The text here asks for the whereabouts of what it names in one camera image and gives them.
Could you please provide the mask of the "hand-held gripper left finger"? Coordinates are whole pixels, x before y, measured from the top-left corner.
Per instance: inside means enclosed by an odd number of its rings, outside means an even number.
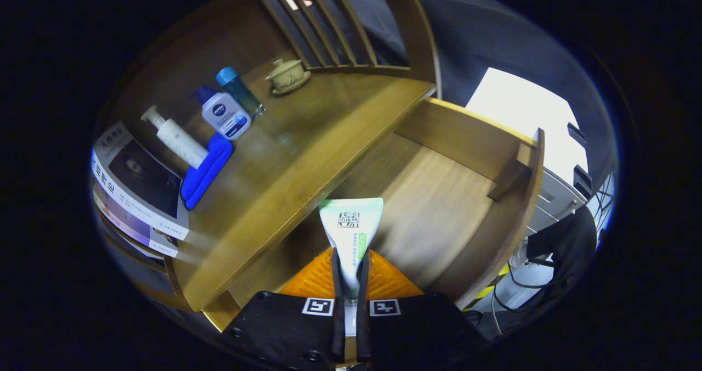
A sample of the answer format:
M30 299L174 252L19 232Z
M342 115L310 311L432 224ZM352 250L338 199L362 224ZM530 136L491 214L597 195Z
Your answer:
M331 297L259 291L219 336L257 369L334 369L344 358L344 305L336 249L316 260L327 268Z

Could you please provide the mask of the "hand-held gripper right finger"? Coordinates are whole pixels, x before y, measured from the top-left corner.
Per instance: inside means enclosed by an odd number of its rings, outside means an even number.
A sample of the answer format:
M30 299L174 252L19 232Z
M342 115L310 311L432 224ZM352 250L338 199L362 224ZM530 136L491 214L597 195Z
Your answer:
M442 293L422 293L373 250L360 270L356 354L370 369L462 369L488 341Z

